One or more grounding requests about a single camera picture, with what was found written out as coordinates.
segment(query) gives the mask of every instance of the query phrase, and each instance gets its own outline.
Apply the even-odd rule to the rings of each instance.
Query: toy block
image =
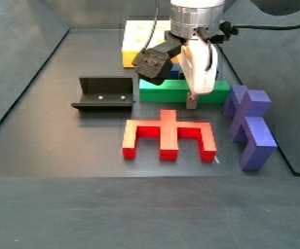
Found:
[[[167,79],[169,80],[178,80],[179,79],[179,71],[181,71],[181,66],[178,63],[174,63],[174,67],[171,69],[171,72],[170,72]]]
[[[142,50],[150,31],[153,28],[153,20],[127,20],[125,24],[125,40],[122,47],[123,66],[134,67],[131,64],[137,54]],[[165,42],[165,31],[171,29],[169,20],[158,20],[154,35],[149,44],[149,48],[155,47]]]
[[[240,157],[240,166],[246,171],[258,171],[262,168],[277,147],[264,120],[270,103],[262,90],[232,86],[224,112],[225,116],[233,117],[229,128],[232,141],[248,143]]]
[[[123,155],[125,159],[135,158],[138,137],[159,138],[159,160],[175,160],[178,138],[193,138],[198,141],[201,161],[213,161],[217,145],[210,123],[178,122],[175,110],[161,110],[161,120],[127,120],[125,125]]]
[[[159,86],[139,80],[141,102],[185,102],[189,93],[186,80],[166,80]],[[225,103],[229,94],[226,81],[216,81],[214,90],[198,96],[200,103]]]

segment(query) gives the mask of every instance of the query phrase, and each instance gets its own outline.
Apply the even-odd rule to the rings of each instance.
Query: red block structure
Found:
[[[213,161],[217,145],[210,123],[178,122],[175,110],[161,110],[161,120],[127,120],[125,126],[123,154],[125,159],[135,158],[138,137],[158,137],[161,139],[159,159],[175,160],[178,138],[197,139],[201,161]]]

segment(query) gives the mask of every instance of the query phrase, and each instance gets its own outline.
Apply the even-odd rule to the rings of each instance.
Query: green block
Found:
[[[189,92],[185,80],[166,80],[159,86],[139,80],[141,102],[186,102]],[[198,96],[200,103],[225,103],[229,92],[226,81],[216,81],[214,90]]]

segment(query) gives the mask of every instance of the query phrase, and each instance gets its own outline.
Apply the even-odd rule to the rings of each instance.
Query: purple block structure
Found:
[[[270,106],[264,90],[250,90],[245,86],[232,86],[225,102],[225,116],[233,117],[229,135],[233,142],[246,142],[240,157],[244,171],[258,171],[269,159],[277,144],[264,115]]]

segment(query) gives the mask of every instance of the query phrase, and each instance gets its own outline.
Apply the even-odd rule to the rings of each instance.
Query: black metal holder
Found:
[[[130,109],[133,107],[131,77],[81,77],[82,98],[73,103],[81,111]]]

